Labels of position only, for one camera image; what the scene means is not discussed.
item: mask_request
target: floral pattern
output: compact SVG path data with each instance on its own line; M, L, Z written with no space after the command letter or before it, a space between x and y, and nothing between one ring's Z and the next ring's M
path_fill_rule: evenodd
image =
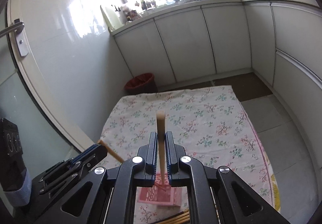
M106 121L101 139L123 159L134 157L149 142L150 132L156 132L158 110L165 111L166 130L172 131L174 142L184 146L187 155L208 167L230 167L279 210L272 167L231 86L122 97ZM109 169L120 163L107 156L99 165ZM134 223L152 223L187 208L183 188L181 207L137 202Z

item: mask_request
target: trash can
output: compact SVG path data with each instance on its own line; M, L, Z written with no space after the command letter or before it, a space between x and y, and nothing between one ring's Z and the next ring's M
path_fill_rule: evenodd
M154 75L152 73L144 73L132 78L125 84L124 89L130 95L158 92L157 85L154 82Z

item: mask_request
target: silver screw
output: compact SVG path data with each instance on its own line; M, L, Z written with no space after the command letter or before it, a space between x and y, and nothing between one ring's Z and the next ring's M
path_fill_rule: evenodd
M229 172L229 168L228 168L227 166L221 166L221 167L219 168L219 171L220 171L221 173L226 174L226 173L228 173L228 172Z
M182 156L180 159L182 162L187 163L191 161L191 157L189 156Z
M105 171L105 170L104 170L104 168L102 168L102 167L98 167L98 168L94 169L94 172L95 172L95 174L97 174L97 175L104 173L104 171Z
M132 159L132 161L134 163L141 163L143 161L143 158L141 158L140 156L136 156Z

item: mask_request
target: kitchen cabinet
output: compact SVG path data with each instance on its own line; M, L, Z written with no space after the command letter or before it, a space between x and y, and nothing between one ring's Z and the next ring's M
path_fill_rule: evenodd
M276 47L322 78L322 10L308 5L273 2Z
M175 83L174 74L153 20L115 36L133 76L153 73L157 86Z
M251 48L244 6L240 3L202 6L217 73L250 68Z
M155 18L177 81L215 74L215 61L200 7Z
M252 51L252 68L273 85L275 31L270 2L245 4Z
M281 51L277 51L274 89L285 100L300 121L311 143L318 167L321 168L321 80L297 60Z

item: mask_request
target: pink plastic container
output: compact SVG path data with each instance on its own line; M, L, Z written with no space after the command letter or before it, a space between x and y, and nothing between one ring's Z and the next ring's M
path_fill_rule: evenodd
M169 185L168 176L165 175L165 183L161 183L161 175L157 173L156 183L161 186L152 188L141 188L137 201L146 204L156 204L160 206L181 206L182 188L172 188Z

